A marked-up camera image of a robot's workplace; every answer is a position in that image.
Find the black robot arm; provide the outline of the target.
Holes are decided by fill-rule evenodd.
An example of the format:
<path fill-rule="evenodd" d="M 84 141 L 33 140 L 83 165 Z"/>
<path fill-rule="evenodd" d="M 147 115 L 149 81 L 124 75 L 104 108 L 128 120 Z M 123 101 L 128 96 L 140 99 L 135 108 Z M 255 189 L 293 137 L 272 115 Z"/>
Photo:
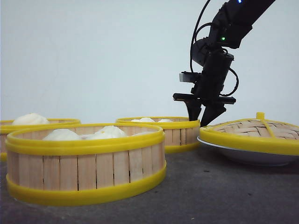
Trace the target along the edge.
<path fill-rule="evenodd" d="M 198 120 L 204 106 L 201 126 L 207 126 L 226 111 L 225 105 L 233 105 L 239 80 L 234 89 L 223 94 L 222 90 L 234 56 L 228 48 L 237 49 L 242 39 L 252 29 L 257 19 L 272 5 L 271 0 L 229 0 L 225 2 L 211 22 L 196 24 L 190 46 L 190 63 L 203 67 L 201 72 L 183 71 L 181 82 L 193 83 L 189 94 L 175 93 L 173 99 L 185 103 L 190 121 Z"/>

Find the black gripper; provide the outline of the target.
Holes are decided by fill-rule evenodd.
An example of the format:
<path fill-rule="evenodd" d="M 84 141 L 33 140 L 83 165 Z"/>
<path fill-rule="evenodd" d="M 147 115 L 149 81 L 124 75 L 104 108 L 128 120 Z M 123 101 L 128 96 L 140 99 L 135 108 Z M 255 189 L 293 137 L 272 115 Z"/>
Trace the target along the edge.
<path fill-rule="evenodd" d="M 205 110 L 200 126 L 204 127 L 226 111 L 224 104 L 233 105 L 235 103 L 235 98 L 221 95 L 227 73 L 233 60 L 234 56 L 229 53 L 209 53 L 204 61 L 201 77 L 197 82 L 193 83 L 194 87 L 191 93 L 173 94 L 175 101 L 185 101 L 189 121 L 198 120 L 201 112 L 201 104 L 205 105 Z"/>

